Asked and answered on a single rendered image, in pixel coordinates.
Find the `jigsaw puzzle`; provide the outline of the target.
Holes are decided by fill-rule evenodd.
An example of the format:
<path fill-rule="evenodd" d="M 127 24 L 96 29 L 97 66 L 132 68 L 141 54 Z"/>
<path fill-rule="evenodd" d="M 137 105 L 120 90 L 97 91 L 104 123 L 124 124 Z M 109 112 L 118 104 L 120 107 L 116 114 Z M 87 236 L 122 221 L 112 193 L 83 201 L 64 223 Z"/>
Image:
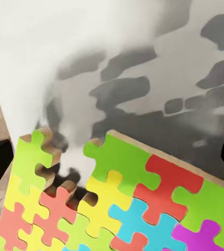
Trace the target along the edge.
<path fill-rule="evenodd" d="M 53 186 L 62 151 L 44 127 L 18 139 L 0 251 L 224 251 L 224 180 L 113 129 L 83 147 L 96 166 L 80 201 Z"/>

